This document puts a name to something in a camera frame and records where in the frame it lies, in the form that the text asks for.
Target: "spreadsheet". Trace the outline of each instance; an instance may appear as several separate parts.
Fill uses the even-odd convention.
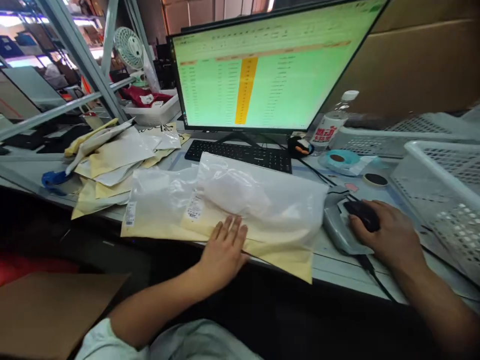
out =
[[[304,129],[385,0],[362,0],[173,38],[189,126]]]

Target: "water bottle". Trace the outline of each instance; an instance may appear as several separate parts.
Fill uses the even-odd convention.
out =
[[[314,147],[312,156],[319,156],[325,151],[334,135],[349,119],[348,109],[358,94],[359,92],[356,90],[345,91],[341,96],[341,101],[323,115],[310,140],[310,144]]]

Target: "yellow highlighted column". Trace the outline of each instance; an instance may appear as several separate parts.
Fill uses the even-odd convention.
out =
[[[240,85],[236,100],[235,124],[243,125],[247,122],[250,96],[254,87],[255,71],[257,70],[258,57],[248,57],[241,61]]]

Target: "white sleeve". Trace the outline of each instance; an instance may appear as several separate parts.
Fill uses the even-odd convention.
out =
[[[137,351],[116,337],[110,319],[105,318],[85,335],[75,360],[146,360],[147,356],[147,347]]]

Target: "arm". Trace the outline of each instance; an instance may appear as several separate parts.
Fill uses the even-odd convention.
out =
[[[241,221],[241,217],[233,221],[229,216],[225,224],[219,222],[196,265],[134,294],[113,309],[109,318],[116,337],[142,348],[169,320],[225,287],[249,258],[242,254],[248,229],[240,227]]]
[[[356,236],[388,267],[443,350],[452,357],[474,356],[480,340],[480,319],[430,270],[410,219],[384,202],[365,202],[378,215],[380,230],[369,232],[358,217],[351,216]]]

